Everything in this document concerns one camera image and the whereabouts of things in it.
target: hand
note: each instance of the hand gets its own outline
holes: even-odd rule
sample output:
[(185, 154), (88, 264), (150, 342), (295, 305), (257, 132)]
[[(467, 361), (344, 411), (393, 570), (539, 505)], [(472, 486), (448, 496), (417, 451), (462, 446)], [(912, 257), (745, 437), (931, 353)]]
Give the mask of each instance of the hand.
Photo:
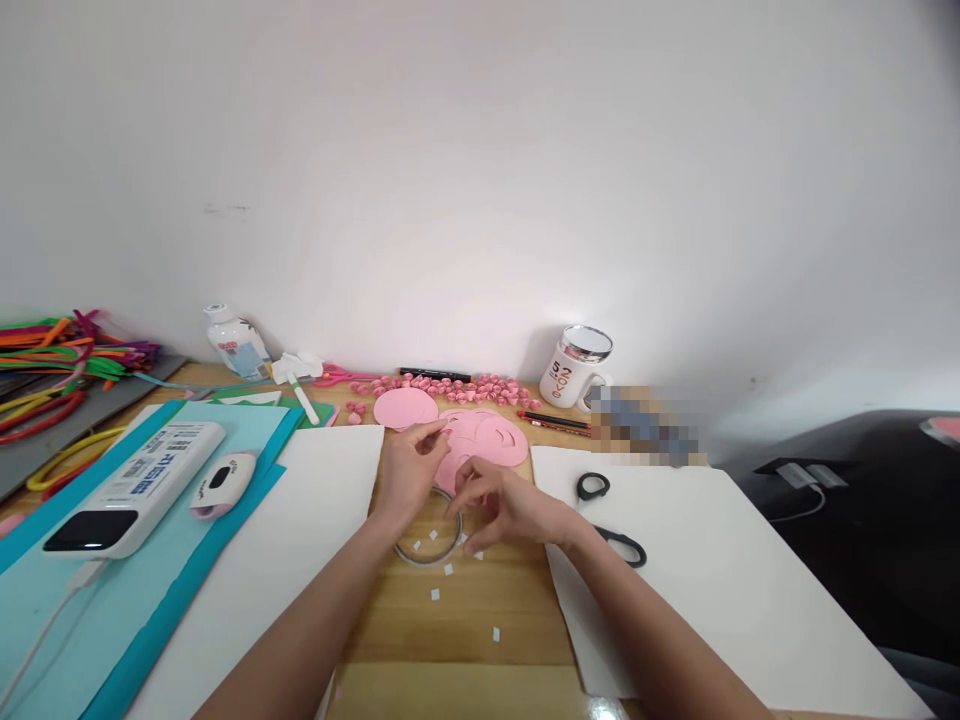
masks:
[(467, 555), (501, 540), (563, 545), (580, 518), (566, 503), (537, 490), (513, 470), (474, 455), (457, 471), (457, 496), (447, 517), (479, 498), (486, 498), (486, 507), (496, 517), (467, 539), (463, 547)]
[(387, 441), (383, 484), (374, 512), (405, 529), (430, 494), (440, 461), (450, 452), (446, 420), (412, 425)]

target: light blue paper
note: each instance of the light blue paper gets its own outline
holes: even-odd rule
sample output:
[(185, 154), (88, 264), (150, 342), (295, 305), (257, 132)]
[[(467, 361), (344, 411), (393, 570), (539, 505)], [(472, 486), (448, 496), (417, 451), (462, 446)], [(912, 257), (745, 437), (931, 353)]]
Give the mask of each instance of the light blue paper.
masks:
[[(217, 422), (227, 431), (202, 475), (224, 453), (262, 450), (287, 412), (286, 408), (188, 403), (176, 420)], [(2, 720), (76, 720), (84, 713), (214, 525), (190, 516), (192, 489), (193, 485), (181, 494), (134, 555), (112, 562), (93, 586), (74, 597)], [(13, 678), (82, 564), (44, 555), (40, 548), (45, 539), (0, 575), (0, 688)]]

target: pink scissors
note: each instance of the pink scissors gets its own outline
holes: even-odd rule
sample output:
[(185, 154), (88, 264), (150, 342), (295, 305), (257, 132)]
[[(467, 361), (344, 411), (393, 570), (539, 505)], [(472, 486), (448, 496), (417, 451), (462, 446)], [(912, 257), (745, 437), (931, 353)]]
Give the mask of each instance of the pink scissors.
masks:
[(368, 373), (352, 373), (344, 370), (339, 365), (334, 365), (333, 363), (325, 363), (323, 366), (323, 375), (318, 377), (316, 380), (311, 383), (317, 387), (330, 387), (331, 385), (336, 385), (341, 382), (353, 382), (354, 380), (359, 380), (360, 382), (369, 382), (371, 380), (379, 380), (382, 375), (370, 375)]

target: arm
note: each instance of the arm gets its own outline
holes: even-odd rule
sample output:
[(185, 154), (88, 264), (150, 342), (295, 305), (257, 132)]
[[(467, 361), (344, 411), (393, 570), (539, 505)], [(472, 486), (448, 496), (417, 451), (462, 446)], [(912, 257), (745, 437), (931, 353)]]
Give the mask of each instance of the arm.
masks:
[(772, 715), (697, 632), (593, 526), (512, 470), (473, 457), (457, 473), (453, 514), (486, 498), (493, 521), (470, 536), (471, 555), (500, 540), (554, 543), (583, 578), (613, 629), (644, 707), (657, 718), (771, 720)]
[(439, 420), (395, 435), (379, 500), (207, 699), (194, 720), (312, 719), (384, 556), (416, 517), (450, 448)]

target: silver mug lid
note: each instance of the silver mug lid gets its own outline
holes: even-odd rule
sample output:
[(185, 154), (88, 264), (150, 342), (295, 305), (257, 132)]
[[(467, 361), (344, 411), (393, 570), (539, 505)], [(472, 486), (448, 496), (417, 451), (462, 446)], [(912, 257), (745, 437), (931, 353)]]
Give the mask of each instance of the silver mug lid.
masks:
[(613, 352), (610, 336), (588, 325), (564, 328), (560, 342), (567, 355), (587, 363), (598, 363)]

